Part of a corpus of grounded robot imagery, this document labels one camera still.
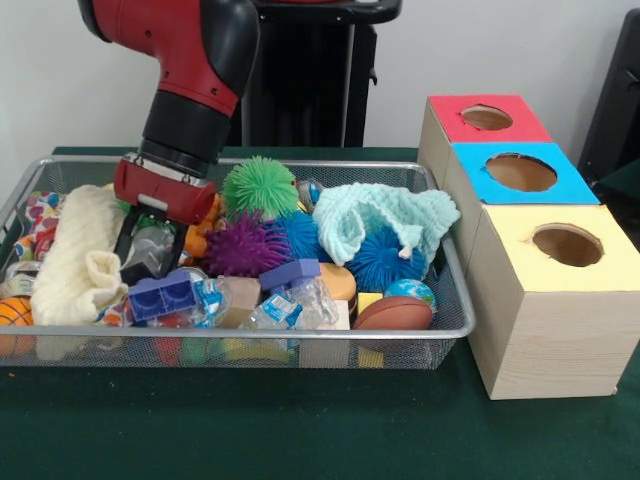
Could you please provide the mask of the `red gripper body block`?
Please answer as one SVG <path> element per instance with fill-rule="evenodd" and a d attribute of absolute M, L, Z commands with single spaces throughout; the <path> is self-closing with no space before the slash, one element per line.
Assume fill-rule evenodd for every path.
<path fill-rule="evenodd" d="M 201 223 L 214 202 L 216 189 L 204 181 L 192 184 L 121 160 L 116 168 L 114 190 L 119 200 L 132 206 L 145 205 L 163 212 L 172 221 Z"/>

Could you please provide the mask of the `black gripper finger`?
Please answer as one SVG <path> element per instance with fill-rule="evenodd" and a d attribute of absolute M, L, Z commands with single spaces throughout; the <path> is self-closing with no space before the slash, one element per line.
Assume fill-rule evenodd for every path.
<path fill-rule="evenodd" d="M 131 206 L 129 212 L 122 223 L 115 247 L 114 253 L 119 258 L 127 258 L 131 249 L 134 238 L 134 230 L 139 219 L 146 213 L 144 205 Z"/>
<path fill-rule="evenodd" d="M 169 222 L 173 228 L 173 241 L 170 250 L 162 260 L 158 278 L 164 278 L 178 266 L 188 232 L 188 226 L 179 222 Z"/>

